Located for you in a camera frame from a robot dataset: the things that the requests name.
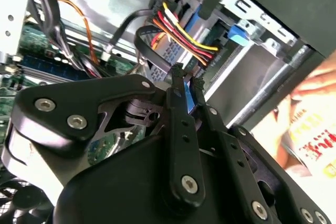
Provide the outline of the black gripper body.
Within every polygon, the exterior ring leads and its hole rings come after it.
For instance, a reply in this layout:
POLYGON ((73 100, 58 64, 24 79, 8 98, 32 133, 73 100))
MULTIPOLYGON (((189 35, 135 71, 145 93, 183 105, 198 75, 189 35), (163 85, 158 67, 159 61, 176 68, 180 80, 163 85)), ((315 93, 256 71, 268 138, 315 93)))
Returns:
POLYGON ((76 175, 63 189, 54 223, 251 223, 249 203, 241 204, 219 160, 180 137, 182 149, 150 137, 76 175), (175 199, 169 183, 176 167, 203 173, 205 199, 199 207, 175 199))

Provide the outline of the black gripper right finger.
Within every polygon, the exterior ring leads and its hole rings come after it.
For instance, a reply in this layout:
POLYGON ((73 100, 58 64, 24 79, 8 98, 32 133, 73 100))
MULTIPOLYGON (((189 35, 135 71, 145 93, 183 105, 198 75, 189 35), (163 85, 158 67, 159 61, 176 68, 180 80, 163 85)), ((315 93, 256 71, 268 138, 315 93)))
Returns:
POLYGON ((224 169, 218 186, 226 194, 222 206, 227 208, 228 223, 330 223, 250 133, 223 125, 216 110, 206 104, 203 85, 203 79, 193 79, 193 114, 207 135, 201 144, 214 147, 216 166, 224 169))

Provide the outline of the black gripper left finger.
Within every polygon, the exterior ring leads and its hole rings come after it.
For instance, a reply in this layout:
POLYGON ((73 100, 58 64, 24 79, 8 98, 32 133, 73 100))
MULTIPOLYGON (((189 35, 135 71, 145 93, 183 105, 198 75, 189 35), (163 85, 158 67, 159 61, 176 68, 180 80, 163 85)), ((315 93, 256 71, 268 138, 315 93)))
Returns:
MULTIPOLYGON (((109 158, 90 165, 88 149, 91 143, 111 133, 140 125, 148 128, 140 141, 159 137, 177 150, 183 148, 180 137, 184 137, 187 142, 195 140, 199 150, 195 120, 188 113, 185 95, 188 82, 193 96, 195 77, 180 65, 171 68, 170 76, 171 86, 165 90, 144 76, 132 74, 20 91, 6 135, 5 166, 42 189, 56 206, 63 189, 76 175, 109 158)), ((203 173, 197 171, 195 177, 190 176, 189 166, 176 167, 178 160, 179 155, 172 155, 172 195, 199 207, 205 199, 203 173)))

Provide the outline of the person's hand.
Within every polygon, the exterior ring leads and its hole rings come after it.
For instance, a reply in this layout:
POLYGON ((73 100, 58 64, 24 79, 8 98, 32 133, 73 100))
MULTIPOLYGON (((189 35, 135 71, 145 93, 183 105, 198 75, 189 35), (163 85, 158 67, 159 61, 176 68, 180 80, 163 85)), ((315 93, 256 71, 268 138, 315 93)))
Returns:
POLYGON ((322 95, 335 95, 335 51, 291 93, 294 100, 322 95))

